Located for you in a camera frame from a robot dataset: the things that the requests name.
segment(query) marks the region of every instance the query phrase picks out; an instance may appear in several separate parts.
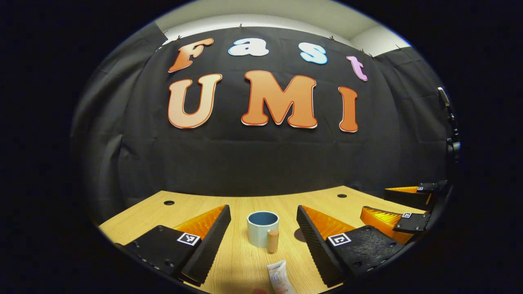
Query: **wooden table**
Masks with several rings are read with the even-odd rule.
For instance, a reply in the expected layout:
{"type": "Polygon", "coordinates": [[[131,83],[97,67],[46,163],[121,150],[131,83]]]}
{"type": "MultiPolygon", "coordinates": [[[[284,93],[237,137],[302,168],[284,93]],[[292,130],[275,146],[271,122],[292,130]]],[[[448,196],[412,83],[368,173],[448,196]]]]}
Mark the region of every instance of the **wooden table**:
{"type": "Polygon", "coordinates": [[[299,194],[263,197],[215,197],[160,191],[100,225],[112,242],[127,244],[156,225],[169,228],[220,205],[231,208],[231,223],[225,232],[205,284],[199,289],[209,293],[250,293],[254,288],[272,293],[266,265],[287,260],[287,273],[297,293],[320,293],[328,290],[318,273],[307,248],[294,232],[298,205],[319,210],[355,228],[363,226],[361,208],[370,206],[386,211],[423,213],[385,201],[351,188],[340,186],[299,194]],[[347,197],[339,198],[338,194],[347,197]],[[174,205],[165,205],[172,200],[174,205]],[[265,248],[249,243],[247,216],[258,210],[268,210],[280,216],[278,251],[270,254],[265,248]]]}

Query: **ceiling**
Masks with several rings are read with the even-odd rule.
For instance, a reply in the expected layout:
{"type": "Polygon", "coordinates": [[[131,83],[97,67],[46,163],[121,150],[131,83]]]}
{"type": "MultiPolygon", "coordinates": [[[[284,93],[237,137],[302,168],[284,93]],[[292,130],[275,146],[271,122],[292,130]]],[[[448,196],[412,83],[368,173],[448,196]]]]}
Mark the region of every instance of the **ceiling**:
{"type": "Polygon", "coordinates": [[[347,40],[379,23],[332,0],[197,0],[156,20],[161,30],[190,21],[229,14],[273,15],[302,21],[347,40]]]}

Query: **wooden handle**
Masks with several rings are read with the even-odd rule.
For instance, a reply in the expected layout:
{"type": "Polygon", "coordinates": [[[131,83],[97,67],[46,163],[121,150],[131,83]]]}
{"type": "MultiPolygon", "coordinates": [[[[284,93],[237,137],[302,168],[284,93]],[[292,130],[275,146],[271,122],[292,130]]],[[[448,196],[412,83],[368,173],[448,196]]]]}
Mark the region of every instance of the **wooden handle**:
{"type": "Polygon", "coordinates": [[[267,250],[269,253],[274,253],[278,250],[278,239],[280,237],[280,231],[270,230],[267,236],[267,250]]]}

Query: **white tube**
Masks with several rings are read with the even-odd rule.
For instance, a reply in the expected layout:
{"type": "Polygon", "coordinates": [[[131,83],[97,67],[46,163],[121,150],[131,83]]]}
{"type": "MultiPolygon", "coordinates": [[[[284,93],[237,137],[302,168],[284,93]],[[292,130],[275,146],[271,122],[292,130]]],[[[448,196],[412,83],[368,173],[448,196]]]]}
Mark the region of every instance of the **white tube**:
{"type": "Polygon", "coordinates": [[[287,261],[284,259],[277,263],[269,264],[269,278],[276,294],[295,294],[295,290],[287,276],[287,261]]]}

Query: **orange letter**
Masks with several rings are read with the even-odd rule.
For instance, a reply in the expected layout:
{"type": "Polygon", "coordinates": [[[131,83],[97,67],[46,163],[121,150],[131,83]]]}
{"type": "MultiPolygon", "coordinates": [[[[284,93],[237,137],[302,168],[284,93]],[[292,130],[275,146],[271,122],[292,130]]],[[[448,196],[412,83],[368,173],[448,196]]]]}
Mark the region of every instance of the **orange letter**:
{"type": "Polygon", "coordinates": [[[339,87],[338,91],[343,99],[343,119],[339,123],[339,128],[344,132],[354,133],[358,130],[356,124],[356,98],[358,94],[353,89],[339,87]]]}
{"type": "Polygon", "coordinates": [[[200,106],[193,114],[184,111],[185,93],[192,81],[181,80],[172,83],[169,86],[170,98],[167,110],[169,121],[180,129],[195,128],[206,122],[211,116],[216,83],[221,79],[221,74],[208,74],[198,79],[198,83],[201,84],[200,106]]]}
{"type": "Polygon", "coordinates": [[[263,103],[267,104],[270,115],[280,125],[293,105],[288,123],[295,128],[312,129],[318,125],[312,106],[312,89],[316,81],[308,76],[297,75],[282,91],[270,72],[249,71],[245,77],[251,82],[249,110],[242,116],[242,123],[248,126],[264,126],[269,117],[263,113],[263,103]]]}
{"type": "Polygon", "coordinates": [[[189,45],[185,45],[178,49],[180,53],[178,53],[178,57],[176,58],[173,66],[170,67],[169,72],[174,73],[175,71],[179,71],[190,66],[192,64],[192,60],[189,60],[190,56],[192,55],[193,58],[200,56],[203,51],[203,45],[209,46],[213,42],[214,39],[208,38],[189,45]]]}

